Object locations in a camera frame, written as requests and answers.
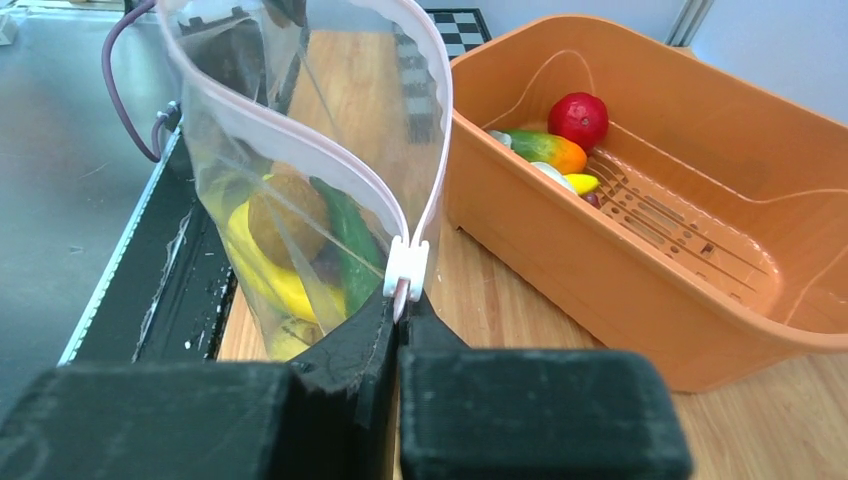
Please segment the orange plastic basket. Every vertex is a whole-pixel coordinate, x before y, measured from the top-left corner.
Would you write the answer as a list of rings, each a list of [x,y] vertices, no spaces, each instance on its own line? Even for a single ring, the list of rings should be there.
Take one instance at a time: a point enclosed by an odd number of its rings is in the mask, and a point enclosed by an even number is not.
[[[451,65],[445,209],[605,346],[701,392],[847,349],[847,129],[635,31],[549,16]],[[491,131],[586,91],[599,205]]]

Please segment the yellow pear toy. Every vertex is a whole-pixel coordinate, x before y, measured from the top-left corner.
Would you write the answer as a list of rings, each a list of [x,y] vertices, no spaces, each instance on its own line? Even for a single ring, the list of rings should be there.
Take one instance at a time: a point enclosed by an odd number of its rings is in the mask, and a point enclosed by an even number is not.
[[[305,352],[324,337],[319,325],[299,318],[285,318],[266,345],[268,357],[274,361],[289,361]]]

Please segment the brown kiwi toy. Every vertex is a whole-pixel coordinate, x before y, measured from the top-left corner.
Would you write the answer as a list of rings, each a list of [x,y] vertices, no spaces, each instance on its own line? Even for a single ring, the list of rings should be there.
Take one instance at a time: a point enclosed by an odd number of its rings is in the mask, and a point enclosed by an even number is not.
[[[291,254],[277,228],[280,223],[307,262],[312,262],[323,249],[327,239],[317,231],[330,230],[327,205],[310,182],[288,166],[276,167],[265,179],[270,188],[281,194],[287,203],[257,190],[248,200],[248,229],[259,250],[273,264],[293,270]]]

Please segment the green cucumber toy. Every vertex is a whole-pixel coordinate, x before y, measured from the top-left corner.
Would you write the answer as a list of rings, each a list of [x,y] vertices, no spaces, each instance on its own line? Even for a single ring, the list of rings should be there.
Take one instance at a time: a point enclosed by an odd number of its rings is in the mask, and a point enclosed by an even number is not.
[[[323,197],[330,231],[341,244],[339,275],[346,312],[353,315],[382,282],[379,267],[383,265],[383,254],[356,201],[320,178],[310,177],[309,182]]]

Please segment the clear zip top bag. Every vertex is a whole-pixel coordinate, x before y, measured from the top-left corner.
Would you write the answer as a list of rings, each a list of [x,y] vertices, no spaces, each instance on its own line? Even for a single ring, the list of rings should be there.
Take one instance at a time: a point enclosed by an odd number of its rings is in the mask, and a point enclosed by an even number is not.
[[[223,246],[231,213],[257,190],[287,203],[265,179],[288,166],[357,202],[383,254],[383,279],[373,294],[390,301],[392,318],[418,302],[438,258],[453,100],[445,43],[421,6],[160,1],[156,10],[183,81],[181,133],[195,189]],[[394,24],[416,42],[435,80],[441,114],[427,144],[407,139]],[[310,262],[277,228],[325,338],[360,309],[348,315],[342,288],[313,283]],[[266,349],[281,322],[294,316],[234,271]]]

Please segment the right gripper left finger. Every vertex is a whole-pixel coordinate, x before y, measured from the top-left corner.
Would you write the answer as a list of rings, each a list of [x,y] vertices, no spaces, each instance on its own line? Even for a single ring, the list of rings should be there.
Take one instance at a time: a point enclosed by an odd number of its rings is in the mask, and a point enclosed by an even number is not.
[[[1,427],[5,479],[378,479],[397,330],[373,294],[295,360],[56,367]]]

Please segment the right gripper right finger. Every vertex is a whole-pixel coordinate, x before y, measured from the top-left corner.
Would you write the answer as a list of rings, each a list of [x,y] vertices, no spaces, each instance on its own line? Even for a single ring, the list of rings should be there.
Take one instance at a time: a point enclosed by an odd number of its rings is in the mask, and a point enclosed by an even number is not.
[[[688,479],[694,459],[644,356],[467,345],[427,299],[398,319],[406,479]]]

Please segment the yellow banana toy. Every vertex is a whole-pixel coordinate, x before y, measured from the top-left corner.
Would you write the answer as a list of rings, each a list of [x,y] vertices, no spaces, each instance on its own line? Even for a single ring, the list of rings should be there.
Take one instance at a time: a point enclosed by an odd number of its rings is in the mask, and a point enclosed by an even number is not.
[[[227,223],[224,246],[241,281],[275,309],[318,323],[304,285],[297,273],[272,263],[259,249],[248,228],[249,204],[237,206]]]

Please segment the dark purple fig toy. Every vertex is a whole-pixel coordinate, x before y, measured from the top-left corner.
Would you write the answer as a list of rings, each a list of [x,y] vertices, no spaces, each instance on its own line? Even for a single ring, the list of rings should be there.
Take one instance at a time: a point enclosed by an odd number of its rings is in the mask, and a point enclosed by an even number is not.
[[[321,282],[337,290],[342,288],[339,250],[336,246],[325,245],[309,263],[309,266],[311,268],[309,279],[313,283]]]

